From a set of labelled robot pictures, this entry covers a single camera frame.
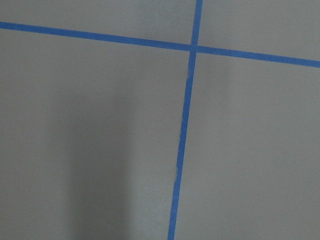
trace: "blue painter's tape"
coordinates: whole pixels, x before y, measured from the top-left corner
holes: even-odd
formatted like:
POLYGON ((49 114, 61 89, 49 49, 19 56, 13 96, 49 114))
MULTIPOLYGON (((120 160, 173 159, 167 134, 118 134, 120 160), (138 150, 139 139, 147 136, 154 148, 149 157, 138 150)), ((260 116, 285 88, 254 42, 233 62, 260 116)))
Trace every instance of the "blue painter's tape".
POLYGON ((270 55, 270 54, 255 53, 255 52, 249 52, 249 51, 229 50, 229 49, 207 47, 207 46, 198 46, 197 51, 198 53, 204 53, 204 54, 214 54, 214 55, 229 56, 229 57, 236 57, 236 58, 243 58, 243 59, 254 59, 254 60, 261 60, 261 61, 269 61, 269 62, 276 62, 276 63, 294 64, 294 65, 320 68, 320 61, 317 61, 317 60, 270 55))
POLYGON ((179 141, 178 154, 177 154, 177 160, 176 160, 176 177, 173 185, 169 230, 168 230, 168 238, 167 238, 168 240, 174 240, 175 233, 176 233, 176 223, 177 223, 177 216, 178 216, 182 172, 183 172, 183 166, 184 166, 192 86, 193 86, 195 67, 196 67, 196 57, 197 57, 199 31, 200 31, 200 21, 201 21, 201 14, 202 14, 202 5, 203 5, 203 0, 196 1, 194 20, 193 20, 192 38, 191 38, 191 49, 190 49, 189 63, 188 63, 188 78, 185 84, 184 103, 183 103, 183 110, 182 110, 182 122, 181 122, 181 130, 180 130, 180 141, 179 141))
POLYGON ((75 30, 67 30, 67 29, 61 29, 61 28, 45 27, 45 26, 25 25, 25 24, 18 24, 18 23, 3 22, 3 21, 0 21, 0 29, 32 32, 32 33, 39 33, 39 34, 50 34, 50 35, 58 35, 58 36, 80 38, 80 39, 91 39, 91 40, 98 40, 98 41, 105 41, 105 42, 131 44, 131 45, 155 47, 155 48, 161 48, 161 49, 172 49, 172 50, 180 50, 180 51, 188 51, 188 52, 191 49, 190 45, 182 44, 182 43, 156 41, 156 40, 148 40, 148 39, 142 39, 142 38, 93 33, 93 32, 86 32, 86 31, 75 31, 75 30))

